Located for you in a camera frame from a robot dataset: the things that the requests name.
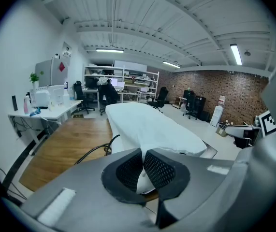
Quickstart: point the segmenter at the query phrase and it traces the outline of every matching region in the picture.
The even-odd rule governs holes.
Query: ceiling light
[[[233,52],[236,64],[237,65],[242,65],[241,56],[240,56],[240,53],[239,53],[238,46],[236,44],[231,44],[230,47],[231,47],[231,50]]]
[[[166,61],[164,61],[163,63],[164,63],[164,64],[168,64],[168,65],[171,65],[171,66],[173,66],[173,67],[177,67],[177,68],[180,68],[179,66],[177,66],[177,65],[175,65],[175,64],[171,64],[171,63],[168,63],[168,62],[166,62]]]
[[[114,50],[114,49],[96,49],[97,52],[114,52],[114,53],[123,53],[123,50]]]

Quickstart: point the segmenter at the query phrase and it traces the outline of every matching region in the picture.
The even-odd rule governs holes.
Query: cardboard box
[[[227,136],[227,133],[225,132],[225,130],[221,127],[218,127],[217,130],[216,130],[216,133],[222,137],[225,137]]]

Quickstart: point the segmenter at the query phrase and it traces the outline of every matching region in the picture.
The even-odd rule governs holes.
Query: office chair
[[[82,86],[81,86],[81,82],[80,81],[76,81],[75,84],[73,85],[75,93],[76,93],[76,99],[77,100],[83,100],[81,103],[81,108],[78,108],[77,112],[81,112],[81,111],[87,111],[87,114],[89,114],[88,109],[92,109],[95,111],[95,108],[89,107],[89,102],[92,102],[93,99],[87,98],[86,96],[84,96],[83,91],[82,91]]]
[[[105,107],[110,104],[116,104],[118,99],[118,94],[115,88],[112,86],[110,79],[107,81],[108,84],[98,86],[99,91],[99,103],[104,107],[99,110],[100,115],[105,113]]]
[[[198,103],[199,103],[199,100],[196,99],[195,95],[193,95],[193,94],[187,95],[187,103],[186,103],[187,112],[184,113],[183,116],[189,115],[189,119],[190,119],[190,116],[194,116],[194,117],[196,117],[196,120],[197,120],[197,114],[198,114],[197,104]]]
[[[169,91],[167,90],[166,87],[161,87],[156,101],[154,101],[154,98],[152,97],[153,101],[148,101],[147,103],[153,108],[158,109],[162,113],[162,111],[159,108],[162,108],[165,105],[165,99],[168,93]]]

